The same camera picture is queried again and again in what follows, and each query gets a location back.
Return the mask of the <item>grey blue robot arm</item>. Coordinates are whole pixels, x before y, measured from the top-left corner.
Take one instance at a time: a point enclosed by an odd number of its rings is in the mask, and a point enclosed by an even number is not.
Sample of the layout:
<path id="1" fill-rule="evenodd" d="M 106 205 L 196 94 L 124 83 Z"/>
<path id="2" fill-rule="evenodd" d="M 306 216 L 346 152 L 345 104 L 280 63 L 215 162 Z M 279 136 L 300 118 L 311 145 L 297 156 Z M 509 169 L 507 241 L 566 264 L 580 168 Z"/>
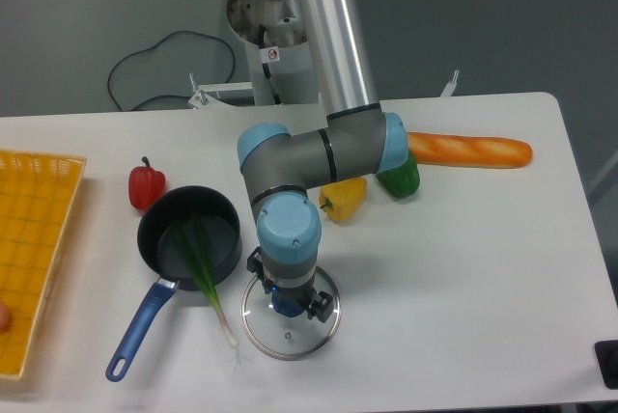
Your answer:
<path id="1" fill-rule="evenodd" d="M 257 103 L 323 103 L 325 128 L 293 135 L 257 124 L 237 151 L 259 240 L 248 270 L 277 313 L 324 321 L 334 297 L 314 287 L 322 228 L 307 192 L 400 167 L 406 131 L 380 107 L 354 0 L 229 0 L 227 17 L 245 44 Z"/>

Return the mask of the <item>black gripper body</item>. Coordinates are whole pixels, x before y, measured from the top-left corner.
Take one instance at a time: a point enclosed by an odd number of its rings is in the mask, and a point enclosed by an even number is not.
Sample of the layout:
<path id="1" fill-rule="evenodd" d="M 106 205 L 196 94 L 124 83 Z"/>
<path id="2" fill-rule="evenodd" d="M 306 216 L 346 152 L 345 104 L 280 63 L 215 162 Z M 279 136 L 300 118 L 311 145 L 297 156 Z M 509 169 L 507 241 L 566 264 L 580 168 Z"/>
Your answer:
<path id="1" fill-rule="evenodd" d="M 297 278 L 280 278 L 268 271 L 263 273 L 262 283 L 274 310 L 307 310 L 314 293 L 315 270 Z"/>

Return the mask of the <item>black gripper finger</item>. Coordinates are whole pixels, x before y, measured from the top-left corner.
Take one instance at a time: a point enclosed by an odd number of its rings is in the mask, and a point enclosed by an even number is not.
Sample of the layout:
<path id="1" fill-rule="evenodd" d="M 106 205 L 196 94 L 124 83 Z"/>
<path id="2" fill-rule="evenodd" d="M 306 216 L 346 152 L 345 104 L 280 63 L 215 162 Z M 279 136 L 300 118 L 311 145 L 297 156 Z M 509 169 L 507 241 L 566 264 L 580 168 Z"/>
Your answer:
<path id="1" fill-rule="evenodd" d="M 312 289 L 306 294 L 305 312 L 308 319 L 316 318 L 319 322 L 327 322 L 333 309 L 334 298 L 330 293 Z"/>
<path id="2" fill-rule="evenodd" d="M 262 262 L 262 248 L 256 247 L 246 261 L 246 269 L 262 284 L 265 294 L 270 294 L 270 279 L 266 277 Z"/>

